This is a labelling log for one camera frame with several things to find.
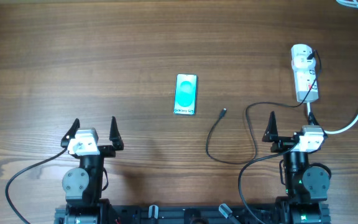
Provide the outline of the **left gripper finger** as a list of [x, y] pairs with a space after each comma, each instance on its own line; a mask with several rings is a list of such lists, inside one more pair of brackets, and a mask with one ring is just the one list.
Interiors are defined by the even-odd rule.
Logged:
[[60, 146], [62, 148], [67, 148], [71, 139], [75, 137], [77, 130], [80, 128], [80, 120], [76, 118], [71, 126], [71, 128], [67, 131], [67, 133], [62, 137]]
[[124, 150], [124, 143], [123, 143], [122, 137], [119, 133], [117, 121], [114, 116], [111, 118], [109, 140], [112, 142], [112, 146], [115, 151], [123, 151]]

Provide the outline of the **Galaxy S25 smartphone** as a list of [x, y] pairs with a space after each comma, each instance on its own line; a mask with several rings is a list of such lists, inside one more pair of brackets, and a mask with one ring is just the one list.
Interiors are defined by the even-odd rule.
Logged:
[[174, 114], [194, 115], [196, 112], [198, 77], [194, 74], [178, 74], [175, 86]]

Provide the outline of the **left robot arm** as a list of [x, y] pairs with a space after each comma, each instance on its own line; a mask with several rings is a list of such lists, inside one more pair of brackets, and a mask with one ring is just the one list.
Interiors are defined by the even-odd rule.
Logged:
[[109, 185], [103, 184], [103, 179], [108, 177], [104, 160], [115, 157], [117, 151], [124, 149], [115, 117], [111, 119], [109, 131], [111, 144], [99, 146], [98, 139], [94, 128], [80, 127], [79, 119], [75, 119], [62, 138], [61, 147], [78, 159], [80, 164], [63, 176], [62, 187], [67, 205], [55, 211], [55, 223], [117, 224], [121, 222], [110, 201], [101, 198], [102, 191]]

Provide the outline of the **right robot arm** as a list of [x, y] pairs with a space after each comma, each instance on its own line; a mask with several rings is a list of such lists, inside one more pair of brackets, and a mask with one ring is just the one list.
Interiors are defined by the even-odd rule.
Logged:
[[292, 137], [278, 135], [275, 113], [271, 112], [263, 142], [271, 142], [272, 152], [283, 156], [279, 163], [280, 181], [287, 190], [275, 200], [276, 221], [284, 224], [331, 223], [328, 190], [331, 170], [321, 163], [310, 163], [309, 155], [320, 150], [328, 135], [310, 113], [309, 124]]

